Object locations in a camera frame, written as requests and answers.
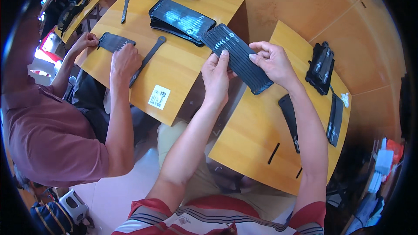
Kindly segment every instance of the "hand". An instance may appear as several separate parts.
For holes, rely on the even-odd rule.
[[[75,55],[80,55],[81,52],[90,46],[96,46],[99,44],[99,40],[95,34],[84,32],[81,37],[74,43],[71,47],[70,51],[73,52]]]
[[[249,47],[261,49],[257,55],[251,54],[249,58],[264,70],[271,81],[287,91],[300,82],[283,47],[264,41],[251,43]]]
[[[205,83],[205,102],[222,109],[228,102],[229,80],[237,76],[228,71],[229,53],[222,50],[218,58],[216,54],[209,56],[202,66],[202,77]]]
[[[142,65],[139,59],[138,49],[133,44],[126,44],[121,50],[114,52],[110,65],[110,81],[129,80]]]

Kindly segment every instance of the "sticker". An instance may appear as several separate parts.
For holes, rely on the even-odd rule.
[[[169,97],[170,92],[171,91],[167,88],[155,85],[148,104],[161,110],[164,109],[165,102],[167,102],[167,98]]]

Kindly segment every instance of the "khaki pants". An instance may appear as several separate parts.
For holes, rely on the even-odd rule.
[[[171,146],[184,132],[186,127],[187,123],[179,119],[176,119],[172,127],[165,124],[161,124],[159,126],[158,160],[160,163],[160,169]],[[203,154],[196,172],[187,185],[182,204],[196,198],[218,194],[221,194],[221,191],[209,172],[206,164],[206,157]],[[227,194],[226,196],[247,202],[258,212],[261,219],[269,221],[278,217],[296,200],[296,196],[262,184],[255,185],[255,187],[253,187],[248,193]]]

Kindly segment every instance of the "fingernail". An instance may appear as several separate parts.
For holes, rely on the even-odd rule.
[[[249,54],[248,57],[249,57],[250,60],[255,60],[257,58],[257,55],[256,54]]]

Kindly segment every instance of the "chair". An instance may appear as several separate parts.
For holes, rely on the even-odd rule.
[[[68,212],[75,224],[79,224],[89,210],[89,207],[78,198],[74,189],[62,196],[59,203]]]

